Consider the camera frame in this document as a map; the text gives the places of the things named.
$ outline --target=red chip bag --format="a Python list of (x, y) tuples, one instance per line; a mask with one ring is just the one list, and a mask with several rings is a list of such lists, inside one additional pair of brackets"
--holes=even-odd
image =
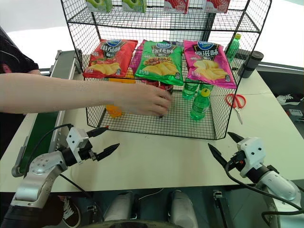
[(125, 77), (137, 40), (102, 39), (91, 54), (84, 77)]

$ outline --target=yellow bottle cap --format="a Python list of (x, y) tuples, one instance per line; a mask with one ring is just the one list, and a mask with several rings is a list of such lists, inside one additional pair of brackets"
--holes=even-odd
[(210, 90), (209, 89), (202, 89), (201, 93), (202, 96), (206, 97), (206, 96), (210, 96)]
[(241, 34), (236, 34), (235, 39), (241, 39)]

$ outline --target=green plastic bottle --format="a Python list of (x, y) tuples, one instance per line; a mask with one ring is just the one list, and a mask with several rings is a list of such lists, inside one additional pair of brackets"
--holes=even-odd
[(193, 101), (192, 110), (190, 116), (193, 120), (201, 120), (205, 117), (205, 114), (210, 106), (210, 90), (202, 89), (201, 93), (196, 96)]
[(191, 82), (194, 82), (194, 80), (187, 78), (186, 83), (184, 85), (184, 89), (182, 90), (182, 97), (186, 100), (190, 100), (194, 96), (196, 89), (199, 87), (198, 83)]
[(238, 52), (238, 48), (239, 48), (239, 39), (241, 39), (241, 34), (236, 34), (230, 47), (229, 50), (226, 52), (226, 56), (228, 59), (228, 62), (231, 63), (234, 59), (234, 56), (236, 55), (236, 53)]
[(211, 85), (211, 84), (200, 84), (198, 93), (200, 94), (202, 89), (209, 89), (210, 93), (211, 93), (211, 91), (213, 90), (213, 87), (214, 87), (214, 85)]

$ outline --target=white table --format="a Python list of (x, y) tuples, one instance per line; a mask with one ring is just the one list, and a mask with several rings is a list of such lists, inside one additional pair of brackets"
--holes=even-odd
[[(250, 78), (243, 79), (238, 93), (247, 99), (241, 111), (243, 125), (232, 110), (228, 131), (244, 137), (261, 137), (266, 149), (265, 165), (272, 164), (288, 179), (302, 179), (304, 140), (260, 75), (255, 71)], [(22, 177), (12, 177), (11, 168), (35, 117), (35, 114), (26, 116), (0, 161), (1, 192), (16, 191), (22, 180)], [(87, 131), (92, 129), (86, 124), (85, 109), (67, 111), (64, 122)], [(207, 143), (213, 144), (229, 160), (237, 148), (228, 135), (222, 140), (208, 141), (107, 131), (90, 141), (95, 152), (115, 143), (121, 145), (100, 162), (87, 160), (64, 172), (87, 191), (234, 184), (207, 146)], [(242, 179), (237, 171), (232, 174)], [(52, 191), (78, 189), (58, 177)]]

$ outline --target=person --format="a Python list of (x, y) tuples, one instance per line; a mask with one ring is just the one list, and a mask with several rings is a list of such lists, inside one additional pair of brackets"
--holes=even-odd
[[(0, 151), (13, 138), (24, 113), (41, 113), (111, 104), (123, 111), (161, 116), (167, 113), (171, 95), (145, 84), (73, 81), (42, 76), (38, 64), (0, 34)], [(79, 225), (79, 208), (70, 197), (61, 197), (63, 221)]]

